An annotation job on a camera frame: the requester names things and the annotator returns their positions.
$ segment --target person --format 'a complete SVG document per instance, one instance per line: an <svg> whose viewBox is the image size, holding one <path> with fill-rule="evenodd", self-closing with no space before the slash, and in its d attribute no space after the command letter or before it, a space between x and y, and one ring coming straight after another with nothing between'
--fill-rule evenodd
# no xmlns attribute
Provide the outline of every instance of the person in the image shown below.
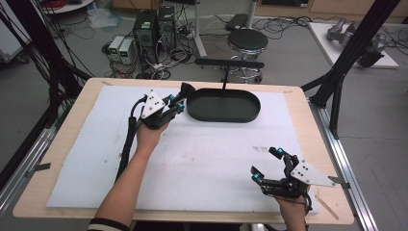
<svg viewBox="0 0 408 231"><path fill-rule="evenodd" d="M89 222L89 231L128 231L130 229L147 163L167 126L168 124L158 130L151 130L144 124L139 127L135 155L102 201L94 218ZM300 197L291 200L276 198L276 200L288 230L305 230L305 210L304 205L301 204L303 199Z"/></svg>

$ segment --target aluminum frame rail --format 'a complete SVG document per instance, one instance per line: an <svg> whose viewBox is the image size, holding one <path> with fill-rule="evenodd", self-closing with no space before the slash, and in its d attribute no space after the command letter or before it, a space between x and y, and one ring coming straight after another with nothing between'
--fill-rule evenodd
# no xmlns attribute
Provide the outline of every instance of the aluminum frame rail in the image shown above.
<svg viewBox="0 0 408 231"><path fill-rule="evenodd" d="M0 218L12 203L14 197L20 191L22 186L33 175L35 167L38 165L43 154L46 152L57 134L56 127L56 124L54 124L50 128L44 128L42 130L30 151L15 170L3 190L0 192Z"/></svg>
<svg viewBox="0 0 408 231"><path fill-rule="evenodd" d="M355 213L360 220L365 231L377 231L377 225L371 214L369 205L367 204L366 199L363 196L363 192L360 189L360 186L357 182L357 179L354 175L353 169L351 168L350 162L345 155L343 146L341 142L336 138L330 130L330 115L326 109L316 107L317 116L321 122L321 128L326 135L327 142L330 147L330 154L337 164L338 171L340 172L343 180L346 184L349 185L349 189L346 189L346 192L351 199L352 204L354 205Z"/></svg>

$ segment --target black stool seat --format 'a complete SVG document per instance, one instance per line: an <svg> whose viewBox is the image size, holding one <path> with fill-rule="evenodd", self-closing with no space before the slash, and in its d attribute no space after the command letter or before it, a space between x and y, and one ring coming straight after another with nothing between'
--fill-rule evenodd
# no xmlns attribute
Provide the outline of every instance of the black stool seat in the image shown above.
<svg viewBox="0 0 408 231"><path fill-rule="evenodd" d="M240 29L231 32L228 43L233 49L249 54L262 53L268 45L268 38L261 32L251 29Z"/></svg>

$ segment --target human hand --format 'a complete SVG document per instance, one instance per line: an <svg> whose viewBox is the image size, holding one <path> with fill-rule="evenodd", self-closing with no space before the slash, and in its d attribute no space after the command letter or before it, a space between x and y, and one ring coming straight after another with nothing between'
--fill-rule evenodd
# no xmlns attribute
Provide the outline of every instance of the human hand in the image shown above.
<svg viewBox="0 0 408 231"><path fill-rule="evenodd" d="M288 231L303 231L305 228L305 201L303 196L299 198L282 198L275 196L280 206L282 218Z"/></svg>
<svg viewBox="0 0 408 231"><path fill-rule="evenodd" d="M160 140L161 134L167 128L168 123L162 126L159 129L152 130L149 129L145 124L142 124L137 132L137 141L138 141L138 151L143 152L153 152L154 148L157 146Z"/></svg>

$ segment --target black metal post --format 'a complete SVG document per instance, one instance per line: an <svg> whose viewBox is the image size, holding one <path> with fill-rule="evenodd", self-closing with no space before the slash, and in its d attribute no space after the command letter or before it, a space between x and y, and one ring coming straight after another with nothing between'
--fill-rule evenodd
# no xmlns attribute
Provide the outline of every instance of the black metal post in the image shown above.
<svg viewBox="0 0 408 231"><path fill-rule="evenodd" d="M337 128L344 78L354 63L364 54L366 47L393 12L399 1L376 0L363 18L350 42L344 48L339 59L333 64L333 67L317 80L302 86L303 91L306 91L321 85L318 92L310 98L312 104L316 104L321 108L326 106L327 100L333 94L330 131L336 139L339 138Z"/></svg>

